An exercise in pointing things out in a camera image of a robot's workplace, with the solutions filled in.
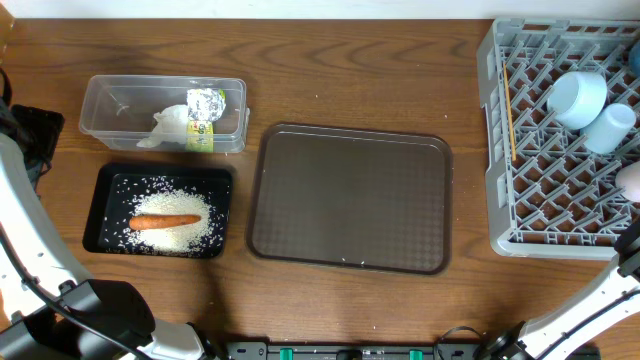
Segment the wooden chopstick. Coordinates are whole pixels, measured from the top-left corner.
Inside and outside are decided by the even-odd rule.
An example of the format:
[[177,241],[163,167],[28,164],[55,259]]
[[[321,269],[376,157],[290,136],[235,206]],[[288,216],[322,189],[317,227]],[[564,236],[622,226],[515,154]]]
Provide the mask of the wooden chopstick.
[[516,141],[515,141],[512,107],[511,107],[510,86],[509,86],[508,70],[507,70],[506,63],[503,64],[503,82],[505,87],[505,102],[506,102],[506,113],[507,113],[508,131],[509,131],[509,144],[511,148],[511,162],[513,163],[517,160],[517,153],[516,153]]

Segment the yellow snack wrapper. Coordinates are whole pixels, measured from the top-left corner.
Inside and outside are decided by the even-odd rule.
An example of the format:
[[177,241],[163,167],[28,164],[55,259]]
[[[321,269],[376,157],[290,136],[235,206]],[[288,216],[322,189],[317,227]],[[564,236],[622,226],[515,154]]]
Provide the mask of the yellow snack wrapper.
[[214,123],[226,109],[226,93],[217,88],[196,88],[187,91],[186,150],[212,153]]

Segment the black plastic bin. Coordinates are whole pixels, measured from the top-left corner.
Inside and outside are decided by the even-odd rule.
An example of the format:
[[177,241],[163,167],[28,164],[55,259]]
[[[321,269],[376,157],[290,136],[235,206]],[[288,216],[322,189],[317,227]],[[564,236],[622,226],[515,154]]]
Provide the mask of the black plastic bin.
[[231,173],[225,169],[180,167],[167,164],[126,164],[109,163],[101,168],[98,174],[96,187],[89,211],[85,232],[83,236],[84,248],[93,253],[107,253],[98,246],[100,226],[109,196],[109,190],[119,174],[127,175],[169,175],[179,177],[196,178],[224,178],[231,182],[231,195],[233,180]]

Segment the white tissue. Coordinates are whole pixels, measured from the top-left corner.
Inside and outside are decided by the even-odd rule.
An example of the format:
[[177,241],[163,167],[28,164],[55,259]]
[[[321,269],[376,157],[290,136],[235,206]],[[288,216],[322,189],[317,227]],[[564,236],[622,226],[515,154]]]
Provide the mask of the white tissue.
[[156,125],[150,135],[138,141],[140,148],[155,148],[162,143],[186,144],[189,122],[188,106],[173,105],[153,115]]

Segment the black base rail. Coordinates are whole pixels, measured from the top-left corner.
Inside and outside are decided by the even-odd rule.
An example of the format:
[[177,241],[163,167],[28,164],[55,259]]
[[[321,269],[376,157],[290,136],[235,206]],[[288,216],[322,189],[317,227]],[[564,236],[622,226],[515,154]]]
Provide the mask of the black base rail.
[[234,360],[472,360],[476,344],[433,346],[296,345],[263,342],[227,344],[227,358]]

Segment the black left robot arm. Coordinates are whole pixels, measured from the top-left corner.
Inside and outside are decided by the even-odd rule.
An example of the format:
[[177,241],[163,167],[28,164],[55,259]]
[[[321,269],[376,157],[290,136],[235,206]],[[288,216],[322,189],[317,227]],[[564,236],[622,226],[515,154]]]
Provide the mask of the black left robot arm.
[[157,320],[129,283],[96,280],[74,257],[36,193],[61,114],[11,103],[1,77],[1,297],[4,359],[212,359],[190,324]]

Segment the orange carrot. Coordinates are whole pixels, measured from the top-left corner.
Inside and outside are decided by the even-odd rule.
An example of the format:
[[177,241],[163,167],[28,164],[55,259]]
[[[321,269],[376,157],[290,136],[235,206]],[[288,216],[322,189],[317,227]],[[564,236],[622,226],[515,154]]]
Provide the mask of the orange carrot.
[[139,215],[129,221],[129,227],[135,231],[166,229],[199,222],[201,217],[194,214],[182,215]]

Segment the dark blue plate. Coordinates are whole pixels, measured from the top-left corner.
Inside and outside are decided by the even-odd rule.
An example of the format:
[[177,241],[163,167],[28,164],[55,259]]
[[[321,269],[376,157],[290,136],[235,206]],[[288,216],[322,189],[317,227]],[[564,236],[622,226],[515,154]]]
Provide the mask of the dark blue plate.
[[640,77],[640,41],[637,41],[629,51],[628,66],[636,77]]

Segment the brown serving tray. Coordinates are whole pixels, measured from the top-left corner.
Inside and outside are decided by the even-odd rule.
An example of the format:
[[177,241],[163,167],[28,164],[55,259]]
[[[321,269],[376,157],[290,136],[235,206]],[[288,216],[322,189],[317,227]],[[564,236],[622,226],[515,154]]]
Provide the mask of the brown serving tray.
[[246,245],[262,259],[435,276],[451,261],[452,185],[439,137],[274,125]]

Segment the light blue cup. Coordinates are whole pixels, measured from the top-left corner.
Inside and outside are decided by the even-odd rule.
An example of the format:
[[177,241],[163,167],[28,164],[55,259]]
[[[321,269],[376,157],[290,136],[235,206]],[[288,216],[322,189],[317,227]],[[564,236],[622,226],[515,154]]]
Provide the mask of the light blue cup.
[[586,136],[584,147],[597,154],[608,154],[616,149],[634,127],[636,115],[626,104],[606,106],[581,134]]

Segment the clear plastic bin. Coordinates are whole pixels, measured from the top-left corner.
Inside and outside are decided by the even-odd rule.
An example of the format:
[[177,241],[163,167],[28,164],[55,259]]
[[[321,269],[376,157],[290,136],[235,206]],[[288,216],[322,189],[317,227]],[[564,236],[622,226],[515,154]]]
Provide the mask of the clear plastic bin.
[[226,93],[226,109],[214,123],[212,153],[242,151],[250,109],[246,84],[236,78],[96,75],[88,83],[79,128],[114,150],[190,152],[186,144],[165,142],[155,148],[136,144],[154,129],[155,113],[173,105],[187,105],[187,91],[196,88],[217,88]]

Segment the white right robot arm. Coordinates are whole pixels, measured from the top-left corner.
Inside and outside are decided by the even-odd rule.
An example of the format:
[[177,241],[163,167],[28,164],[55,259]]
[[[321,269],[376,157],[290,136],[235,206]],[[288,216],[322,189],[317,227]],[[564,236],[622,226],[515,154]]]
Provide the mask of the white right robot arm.
[[556,310],[518,324],[478,351],[479,359],[566,359],[639,312],[639,223],[614,244],[616,255],[585,288]]

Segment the light blue bowl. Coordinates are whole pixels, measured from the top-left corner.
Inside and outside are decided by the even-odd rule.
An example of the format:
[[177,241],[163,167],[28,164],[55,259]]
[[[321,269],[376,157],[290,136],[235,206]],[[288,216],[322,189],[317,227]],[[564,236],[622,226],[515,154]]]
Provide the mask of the light blue bowl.
[[568,72],[552,85],[546,101],[547,110],[555,120],[569,130],[589,125],[601,112],[607,97],[603,76],[594,72]]

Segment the pile of white rice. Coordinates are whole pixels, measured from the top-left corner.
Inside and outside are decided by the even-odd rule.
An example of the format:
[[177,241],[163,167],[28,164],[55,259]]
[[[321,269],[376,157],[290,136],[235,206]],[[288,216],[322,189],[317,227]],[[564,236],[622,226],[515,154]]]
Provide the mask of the pile of white rice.
[[[223,249],[231,182],[224,178],[169,175],[115,177],[100,226],[98,246],[107,253],[211,258]],[[133,230],[141,215],[198,215],[194,224]]]

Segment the pink cup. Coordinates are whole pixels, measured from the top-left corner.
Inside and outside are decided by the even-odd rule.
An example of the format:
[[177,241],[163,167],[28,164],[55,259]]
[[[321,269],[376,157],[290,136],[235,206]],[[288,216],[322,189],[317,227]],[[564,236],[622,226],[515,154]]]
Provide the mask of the pink cup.
[[632,202],[640,202],[640,162],[622,168],[616,175],[615,185],[622,189],[621,195]]

